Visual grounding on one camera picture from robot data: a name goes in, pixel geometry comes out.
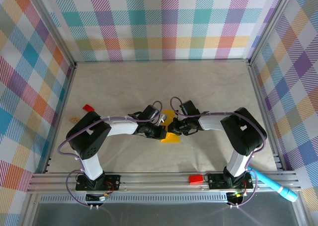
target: red object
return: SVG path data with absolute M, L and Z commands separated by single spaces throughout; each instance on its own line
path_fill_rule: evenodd
M 189 176 L 189 182 L 190 184 L 198 184 L 203 182 L 203 176 L 202 175 L 190 175 Z
M 88 104 L 85 105 L 85 106 L 83 107 L 83 109 L 84 109 L 86 112 L 95 111 L 95 109 L 94 109 L 92 106 L 89 106 Z

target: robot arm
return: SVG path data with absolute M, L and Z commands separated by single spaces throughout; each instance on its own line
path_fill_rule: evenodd
M 139 135 L 144 134 L 147 138 L 164 139 L 166 130 L 163 126 L 157 126 L 151 121 L 139 122 L 138 120 L 152 119 L 159 113 L 152 105 L 143 112 L 129 114 L 133 120 L 119 120 L 101 122 L 86 130 L 69 141 L 72 149 L 79 156 L 85 169 L 84 175 L 89 181 L 91 189 L 98 189 L 103 184 L 104 171 L 100 166 L 97 152 L 105 139 L 118 134 Z M 87 128 L 90 124 L 100 120 L 101 117 L 94 111 L 87 113 L 67 134 L 66 138 Z
M 168 126 L 168 132 L 186 136 L 205 130 L 223 130 L 226 132 L 234 151 L 229 163 L 224 168 L 223 177 L 228 187 L 232 188 L 244 177 L 246 163 L 253 151 L 263 143 L 262 137 L 251 124 L 238 116 L 198 116 L 200 111 L 191 100 L 182 103 L 180 108 L 184 115 L 196 115 L 197 117 L 174 118 Z M 263 133 L 265 138 L 267 137 L 265 130 L 245 108 L 239 108 L 235 113 L 249 119 Z

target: yellow block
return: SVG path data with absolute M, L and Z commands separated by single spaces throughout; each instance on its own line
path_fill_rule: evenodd
M 165 129 L 168 129 L 168 126 L 170 123 L 172 123 L 173 118 L 175 117 L 175 113 L 173 110 L 163 110 L 163 114 L 167 116 L 167 119 L 165 120 L 164 123 L 162 123 L 162 126 L 165 126 Z M 180 138 L 176 134 L 173 133 L 167 133 L 167 136 L 165 139 L 161 140 L 162 143 L 179 143 Z

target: checkered backdrop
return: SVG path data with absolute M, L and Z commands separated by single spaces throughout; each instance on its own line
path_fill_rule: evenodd
M 130 61 L 246 58 L 278 0 L 42 1 L 78 61 Z
M 70 72 L 30 0 L 0 0 L 0 226 L 43 167 Z
M 318 225 L 318 0 L 290 0 L 255 63 L 284 159 Z

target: beige floor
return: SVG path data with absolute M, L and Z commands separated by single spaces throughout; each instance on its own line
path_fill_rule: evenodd
M 213 61 L 117 62 L 79 64 L 65 109 L 57 144 L 73 124 L 71 116 L 82 117 L 90 104 L 103 116 L 125 116 L 142 111 L 160 100 L 170 109 L 169 100 L 191 99 L 202 111 L 234 111 L 247 108 L 262 122 L 245 63 Z M 69 145 L 63 151 L 72 152 Z M 223 131 L 203 131 L 181 136 L 179 144 L 131 135 L 111 136 L 98 152 L 105 171 L 205 171 L 223 170 L 233 148 Z M 276 170 L 270 146 L 258 154 L 252 166 Z M 54 150 L 50 172 L 79 168 L 72 157 Z

